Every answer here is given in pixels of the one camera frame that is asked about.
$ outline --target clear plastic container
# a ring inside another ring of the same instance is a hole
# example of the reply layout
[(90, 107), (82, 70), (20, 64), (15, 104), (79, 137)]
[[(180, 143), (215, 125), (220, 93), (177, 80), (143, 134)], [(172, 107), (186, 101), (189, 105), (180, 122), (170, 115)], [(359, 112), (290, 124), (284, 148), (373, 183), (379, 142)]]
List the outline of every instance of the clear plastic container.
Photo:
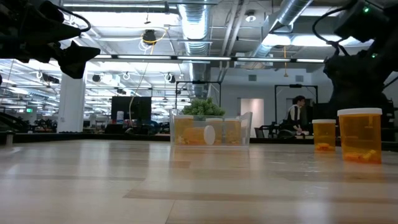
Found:
[(381, 163), (381, 115), (380, 108), (338, 111), (345, 161)]
[(206, 122), (212, 126), (216, 133), (214, 145), (221, 145), (223, 143), (223, 119), (222, 118), (207, 118)]
[[(170, 112), (171, 143), (175, 146), (237, 146), (248, 147), (250, 143), (252, 113), (238, 118), (221, 116), (186, 116), (178, 111)], [(214, 142), (211, 140), (213, 130)]]
[(336, 120), (316, 119), (313, 124), (315, 151), (334, 152), (336, 150)]

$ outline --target ceiling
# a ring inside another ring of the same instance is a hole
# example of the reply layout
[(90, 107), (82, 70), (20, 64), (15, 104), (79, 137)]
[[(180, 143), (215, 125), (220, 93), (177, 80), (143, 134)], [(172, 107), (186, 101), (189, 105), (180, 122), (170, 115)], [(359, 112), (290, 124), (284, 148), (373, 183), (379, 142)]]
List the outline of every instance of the ceiling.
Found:
[[(64, 0), (64, 4), (93, 4), (93, 3), (112, 3), (119, 4), (122, 1), (94, 1), (94, 0)], [(128, 1), (133, 4), (143, 4), (148, 6), (159, 4), (159, 1), (137, 2)], [(243, 19), (240, 29), (238, 30), (236, 41), (234, 42), (231, 55), (236, 53), (248, 53), (253, 51), (263, 40), (262, 27), (266, 16), (277, 12), (280, 7), (280, 2), (275, 1), (249, 1), (246, 11), (253, 10), (256, 17), (255, 21), (247, 22)], [(380, 4), (388, 4), (394, 2), (378, 1)], [(311, 25), (316, 18), (322, 14), (334, 9), (336, 6), (341, 6), (344, 1), (335, 0), (315, 0), (306, 8), (299, 19), (295, 22), (294, 28), (289, 38), (293, 39), (298, 35), (312, 35)], [(217, 5), (211, 7), (210, 16), (210, 34), (207, 41), (210, 44), (210, 55), (221, 54), (224, 37), (226, 35), (226, 25), (230, 19), (237, 19), (239, 12), (235, 18), (231, 18), (231, 9), (236, 1), (223, 0)], [(178, 14), (163, 14), (163, 13), (131, 13), (119, 12), (119, 9), (114, 7), (110, 11), (109, 8), (90, 8), (88, 11), (74, 10), (76, 13), (82, 15), (91, 22), (93, 26), (90, 31), (84, 33), (81, 37), (73, 40), (64, 40), (62, 42), (63, 48), (70, 45), (71, 41), (75, 41), (78, 45), (97, 47), (101, 49), (101, 54), (154, 54), (154, 55), (185, 55), (185, 44), (182, 42), (183, 33), (181, 28), (181, 21)], [(84, 22), (73, 17), (65, 16), (66, 23), (71, 26), (84, 26)], [(331, 16), (322, 21), (319, 25), (319, 33), (323, 35), (333, 35), (333, 23), (336, 17)], [(158, 41), (154, 48), (150, 48), (142, 44), (141, 35), (145, 30), (154, 29), (156, 37), (162, 40)], [(365, 49), (369, 44), (354, 43), (348, 46), (348, 52), (355, 54), (359, 50)], [(274, 47), (270, 54), (274, 57), (287, 58), (318, 58), (324, 59), (331, 56), (334, 50), (331, 47), (311, 47), (311, 46), (297, 46), (288, 45), (285, 47)], [(218, 63), (212, 63), (211, 79), (216, 81), (220, 70)], [(321, 65), (313, 64), (288, 64), (288, 73), (300, 73), (301, 75), (310, 74)], [(249, 74), (271, 74), (269, 77), (281, 77), (285, 73), (284, 63), (274, 63), (266, 66), (265, 70), (247, 71), (245, 69), (234, 68), (231, 65), (228, 72), (226, 72), (224, 82), (227, 84), (237, 85), (242, 84), (243, 79), (247, 79)], [(86, 65), (87, 72), (87, 90), (86, 90), (86, 112), (108, 114), (110, 107), (99, 107), (91, 101), (99, 102), (99, 105), (108, 105), (109, 99), (118, 95), (114, 88), (100, 89), (104, 86), (119, 86), (125, 89), (127, 95), (134, 94), (134, 87), (137, 87), (140, 78), (143, 74), (145, 77), (142, 80), (141, 87), (153, 88), (155, 90), (139, 90), (137, 95), (154, 96), (155, 100), (163, 101), (163, 97), (169, 97), (173, 101), (175, 84), (171, 84), (165, 80), (165, 75), (175, 75), (177, 80), (190, 81), (190, 71), (188, 63), (127, 63), (127, 62), (88, 62)], [(56, 62), (50, 64), (42, 64), (36, 61), (23, 64), (17, 60), (0, 60), (0, 73), (3, 80), (9, 80), (4, 85), (23, 85), (24, 88), (15, 91), (6, 88), (2, 92), (2, 104), (6, 106), (12, 105), (33, 105), (30, 101), (39, 101), (43, 105), (46, 100), (53, 104), (51, 110), (42, 106), (41, 113), (52, 114), (57, 112), (58, 100), (60, 93), (60, 86), (51, 84), (51, 88), (43, 88), (49, 84), (40, 78), (42, 73), (51, 75), (62, 81), (62, 73)], [(100, 82), (94, 82), (93, 76), (100, 75), (103, 79)], [(291, 80), (283, 78), (259, 78), (257, 83), (247, 83), (248, 85), (270, 85), (278, 82), (291, 82)], [(180, 97), (188, 99), (190, 91), (182, 91)], [(22, 98), (22, 100), (6, 100), (14, 98)]]

